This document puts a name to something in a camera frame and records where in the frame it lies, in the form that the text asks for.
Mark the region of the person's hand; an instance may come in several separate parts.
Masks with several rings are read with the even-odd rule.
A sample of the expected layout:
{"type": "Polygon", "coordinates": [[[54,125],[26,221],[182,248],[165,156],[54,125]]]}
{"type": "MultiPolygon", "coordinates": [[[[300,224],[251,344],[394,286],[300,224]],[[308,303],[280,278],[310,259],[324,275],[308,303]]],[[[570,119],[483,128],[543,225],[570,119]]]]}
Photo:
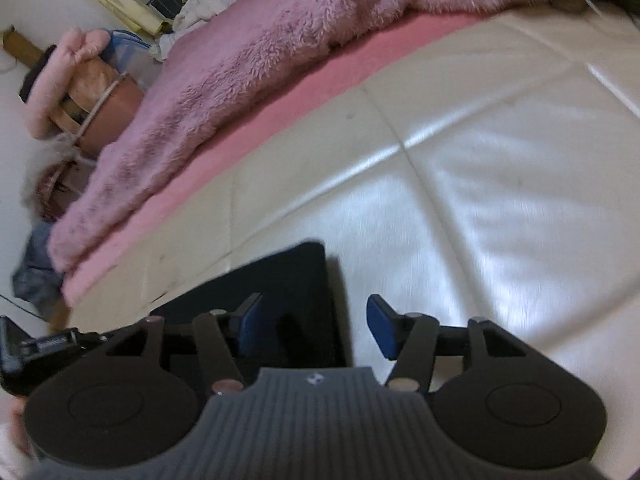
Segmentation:
{"type": "Polygon", "coordinates": [[[37,465],[24,424],[27,399],[14,396],[1,423],[1,478],[25,479],[37,465]]]}

